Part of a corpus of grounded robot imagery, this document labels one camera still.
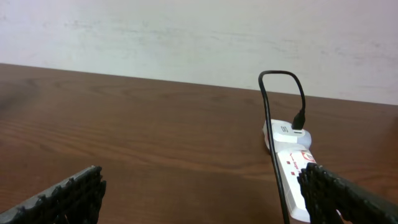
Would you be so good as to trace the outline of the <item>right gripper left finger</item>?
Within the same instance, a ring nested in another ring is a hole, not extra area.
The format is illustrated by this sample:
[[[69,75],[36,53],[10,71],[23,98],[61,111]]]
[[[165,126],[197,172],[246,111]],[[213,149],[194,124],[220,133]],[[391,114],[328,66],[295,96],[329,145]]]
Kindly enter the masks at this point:
[[[92,223],[99,220],[106,181],[90,166],[1,213],[1,223]]]

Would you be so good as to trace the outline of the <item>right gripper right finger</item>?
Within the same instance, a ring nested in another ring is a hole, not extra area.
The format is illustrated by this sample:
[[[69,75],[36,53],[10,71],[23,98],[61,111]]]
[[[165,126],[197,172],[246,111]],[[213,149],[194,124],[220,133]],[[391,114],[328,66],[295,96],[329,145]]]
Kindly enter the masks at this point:
[[[297,179],[310,223],[397,224],[397,205],[323,166],[308,163]]]

